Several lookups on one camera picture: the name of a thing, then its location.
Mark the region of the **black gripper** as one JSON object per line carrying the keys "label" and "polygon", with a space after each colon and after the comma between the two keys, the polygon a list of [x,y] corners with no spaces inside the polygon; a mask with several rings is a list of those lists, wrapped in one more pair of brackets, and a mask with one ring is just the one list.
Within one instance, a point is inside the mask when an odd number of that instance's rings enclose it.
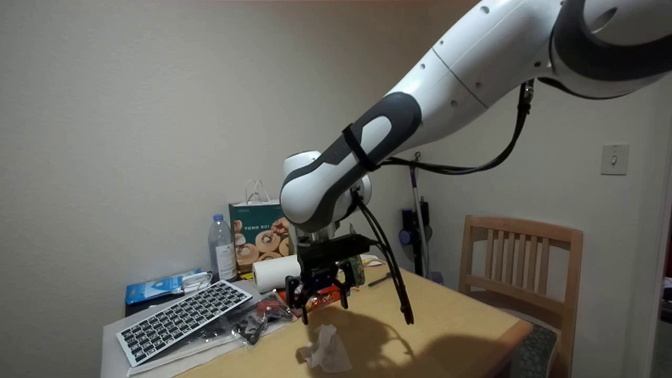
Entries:
{"label": "black gripper", "polygon": [[302,267],[299,274],[285,277],[288,306],[302,311],[302,324],[309,326],[309,298],[317,295],[321,290],[336,285],[340,291],[343,309],[348,309],[350,281],[338,279],[340,267],[336,262],[325,267]]}

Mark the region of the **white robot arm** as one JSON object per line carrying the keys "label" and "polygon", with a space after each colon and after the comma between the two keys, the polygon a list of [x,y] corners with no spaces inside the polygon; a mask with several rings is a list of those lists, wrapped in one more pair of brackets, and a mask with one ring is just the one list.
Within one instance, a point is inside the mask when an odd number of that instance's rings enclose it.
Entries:
{"label": "white robot arm", "polygon": [[629,95],[672,70],[672,0],[478,0],[319,154],[285,160],[280,204],[321,230],[366,197],[361,178],[444,139],[535,79],[579,98]]}

